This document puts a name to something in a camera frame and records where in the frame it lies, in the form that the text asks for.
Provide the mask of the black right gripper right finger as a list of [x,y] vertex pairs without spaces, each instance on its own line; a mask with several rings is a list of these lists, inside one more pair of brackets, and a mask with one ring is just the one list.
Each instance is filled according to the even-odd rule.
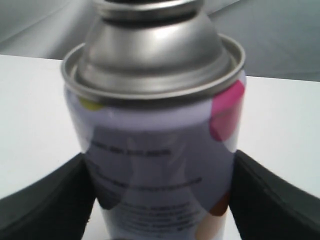
[[243,240],[320,238],[320,199],[241,150],[234,156],[229,207]]

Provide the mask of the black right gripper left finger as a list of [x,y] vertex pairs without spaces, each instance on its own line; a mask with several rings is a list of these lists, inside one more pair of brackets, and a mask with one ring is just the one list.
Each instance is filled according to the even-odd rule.
[[80,240],[96,199],[84,155],[0,200],[2,240]]

